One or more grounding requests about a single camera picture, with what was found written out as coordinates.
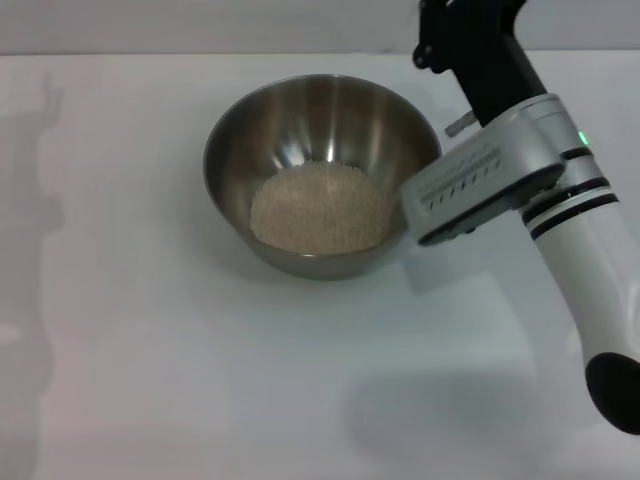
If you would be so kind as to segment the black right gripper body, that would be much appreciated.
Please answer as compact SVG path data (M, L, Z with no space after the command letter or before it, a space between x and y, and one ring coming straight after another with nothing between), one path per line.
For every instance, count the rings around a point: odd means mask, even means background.
M524 0L441 1L432 45L418 45L413 63L435 74L453 72L481 126L546 88L514 27Z

